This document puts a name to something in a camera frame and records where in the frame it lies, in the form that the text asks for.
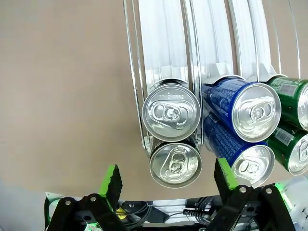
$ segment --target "pull tab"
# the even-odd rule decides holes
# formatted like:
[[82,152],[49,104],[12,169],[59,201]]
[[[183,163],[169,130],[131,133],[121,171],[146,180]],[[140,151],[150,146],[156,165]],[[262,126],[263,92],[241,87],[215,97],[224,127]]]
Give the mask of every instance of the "pull tab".
[[275,115],[275,102],[271,97],[246,100],[239,108],[239,120],[246,130],[260,127]]
[[269,165],[266,157],[245,157],[234,163],[235,174],[249,181],[259,180]]
[[167,170],[163,173],[164,166],[161,168],[161,176],[165,175],[168,180],[180,181],[185,178],[187,175],[188,168],[188,159],[186,155],[186,150],[182,148],[174,148],[169,153],[170,157],[168,158],[169,163]]
[[156,101],[149,108],[152,120],[173,128],[188,126],[192,118],[193,108],[186,101]]
[[308,159],[308,141],[303,141],[299,146],[299,160],[307,161]]

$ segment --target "can rim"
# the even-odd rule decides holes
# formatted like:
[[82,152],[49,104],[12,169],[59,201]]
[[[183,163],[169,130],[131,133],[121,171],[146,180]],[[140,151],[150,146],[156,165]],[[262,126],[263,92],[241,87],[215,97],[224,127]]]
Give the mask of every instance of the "can rim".
[[[250,182],[250,184],[251,184],[251,186],[252,186],[253,188],[257,188],[257,187],[259,187],[261,184],[263,184],[263,183],[270,177],[271,173],[272,173],[273,170],[274,170],[274,166],[275,166],[275,154],[274,154],[274,151],[273,151],[270,147],[268,147],[268,146],[266,146],[266,145],[263,145],[263,144],[260,144],[260,145],[254,145],[254,146],[252,146],[252,147],[249,147],[249,148],[247,148],[245,151],[249,150],[250,148],[256,148],[256,147],[263,147],[263,148],[267,149],[268,152],[269,152],[270,160],[271,160],[271,161],[270,161],[270,163],[269,163],[269,166],[268,166],[267,171],[261,176],[260,179],[258,179],[258,180],[256,180],[256,181],[253,181],[253,182],[250,182],[250,181],[246,180],[246,181]],[[235,163],[236,163],[236,161],[235,161],[235,162],[233,163],[233,165],[232,165],[232,170],[233,170],[233,172],[234,172]]]
[[290,159],[291,159],[291,155],[292,155],[292,153],[293,153],[294,148],[297,146],[297,144],[298,144],[299,142],[301,142],[304,138],[307,138],[307,137],[308,137],[308,134],[304,135],[302,138],[299,139],[299,141],[298,141],[298,142],[294,145],[294,147],[292,148],[290,157],[289,157],[289,159],[288,159],[288,172],[289,172],[292,176],[300,176],[300,175],[304,174],[304,173],[308,170],[308,163],[304,166],[304,168],[302,168],[300,171],[296,171],[296,172],[295,172],[295,171],[292,171],[292,170],[290,169],[290,165],[289,165],[289,161],[290,161]]
[[299,117],[298,117],[298,104],[299,104],[301,98],[304,96],[304,91],[307,91],[307,90],[308,90],[308,84],[306,84],[306,86],[304,86],[303,89],[301,90],[300,95],[299,95],[299,98],[298,98],[298,102],[297,102],[297,119],[298,119],[298,121],[299,121],[300,126],[301,126],[304,130],[306,130],[306,131],[308,131],[308,125],[306,125],[306,126],[303,125],[303,123],[300,121],[300,119],[299,119]]
[[254,86],[261,86],[263,88],[265,88],[266,90],[268,90],[273,98],[274,98],[274,101],[275,101],[275,105],[276,105],[276,116],[275,116],[275,119],[272,119],[274,122],[273,126],[270,127],[270,129],[267,130],[266,133],[262,134],[262,135],[259,135],[257,137],[247,137],[245,134],[241,133],[237,127],[234,125],[235,124],[235,112],[234,112],[234,107],[232,108],[232,114],[231,114],[231,119],[232,119],[232,125],[234,127],[234,131],[235,133],[244,141],[247,141],[247,142],[251,142],[251,143],[256,143],[256,142],[260,142],[260,141],[263,141],[265,139],[267,139],[273,132],[274,130],[277,128],[278,124],[279,124],[279,121],[280,121],[280,118],[281,118],[281,113],[282,113],[282,106],[281,106],[281,102],[280,102],[280,99],[279,99],[279,96],[277,94],[277,92],[269,85],[267,84],[264,84],[264,83],[260,83],[260,82],[256,82],[254,84],[251,84],[249,85],[247,88],[245,88],[242,92],[240,92],[240,94],[237,96],[235,102],[234,102],[234,105],[237,104],[240,96],[249,88],[251,87],[254,87]]
[[[166,181],[163,181],[161,180],[153,171],[153,168],[152,168],[152,164],[153,164],[153,160],[154,160],[154,157],[157,155],[157,153],[165,148],[166,146],[168,145],[172,145],[172,144],[179,144],[179,145],[183,145],[183,146],[186,146],[186,147],[189,147],[195,154],[196,154],[196,157],[198,159],[198,167],[197,167],[197,170],[195,172],[195,174],[190,178],[188,179],[187,181],[185,182],[182,182],[182,183],[177,183],[177,184],[171,184],[171,183],[168,183]],[[200,152],[194,148],[193,146],[189,145],[189,144],[185,144],[185,143],[180,143],[180,142],[176,142],[176,143],[166,143],[164,145],[162,145],[161,147],[159,147],[158,149],[156,149],[153,154],[151,155],[150,157],[150,165],[149,165],[149,169],[150,169],[150,174],[152,176],[152,178],[156,181],[156,183],[160,184],[161,186],[164,186],[166,188],[170,188],[170,189],[180,189],[180,188],[184,188],[192,183],[194,183],[198,177],[200,176],[201,174],[201,171],[202,171],[202,159],[201,159],[201,155],[200,155]]]
[[[153,95],[155,95],[157,93],[157,91],[163,89],[163,88],[167,88],[167,87],[177,87],[177,88],[180,88],[181,90],[183,91],[186,91],[187,95],[192,99],[192,101],[194,102],[195,104],[195,107],[196,107],[196,119],[193,123],[193,126],[190,126],[190,130],[189,130],[189,133],[187,133],[185,136],[177,136],[177,137],[166,137],[166,136],[161,136],[160,134],[158,134],[157,132],[155,132],[150,124],[148,123],[147,121],[147,116],[146,116],[146,109],[147,109],[147,106],[148,106],[148,103],[149,103],[149,100],[151,99],[151,97]],[[193,134],[195,132],[195,130],[197,129],[199,123],[200,123],[200,119],[201,119],[201,107],[200,107],[200,103],[197,99],[197,97],[186,87],[184,87],[183,85],[180,85],[180,84],[177,84],[177,83],[174,83],[174,84],[171,84],[171,83],[168,83],[168,84],[164,84],[164,85],[161,85],[159,86],[158,88],[154,89],[149,95],[148,97],[146,98],[146,100],[144,101],[144,104],[142,106],[142,121],[144,123],[144,126],[145,128],[149,131],[149,133],[151,133],[155,138],[161,140],[161,141],[166,141],[166,142],[179,142],[181,140],[184,140],[186,139],[187,137],[189,137],[191,134]]]

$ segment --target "blue can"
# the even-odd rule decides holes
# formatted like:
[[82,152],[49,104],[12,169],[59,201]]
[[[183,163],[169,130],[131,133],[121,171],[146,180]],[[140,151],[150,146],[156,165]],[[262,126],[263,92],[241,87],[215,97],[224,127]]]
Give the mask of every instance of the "blue can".
[[226,77],[202,85],[204,104],[241,139],[259,142],[276,129],[281,104],[277,93],[266,84]]
[[205,138],[216,157],[226,158],[237,178],[258,187],[270,176],[275,156],[264,142],[243,141],[213,113],[205,118],[203,125]]

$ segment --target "white label on green can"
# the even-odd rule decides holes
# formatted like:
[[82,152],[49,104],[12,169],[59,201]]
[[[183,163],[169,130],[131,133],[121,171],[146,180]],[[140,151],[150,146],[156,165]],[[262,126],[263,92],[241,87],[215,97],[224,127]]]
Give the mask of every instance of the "white label on green can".
[[278,131],[275,134],[275,138],[278,139],[283,144],[289,146],[290,142],[294,138],[293,135],[291,135],[289,132],[279,128]]
[[283,83],[279,88],[279,93],[283,95],[294,96],[296,89],[297,85]]

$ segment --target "gray floor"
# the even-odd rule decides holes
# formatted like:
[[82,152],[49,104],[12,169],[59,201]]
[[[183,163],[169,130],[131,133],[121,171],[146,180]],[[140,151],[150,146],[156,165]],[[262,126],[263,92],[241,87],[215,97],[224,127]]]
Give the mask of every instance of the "gray floor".
[[45,196],[0,180],[0,226],[4,231],[43,231]]

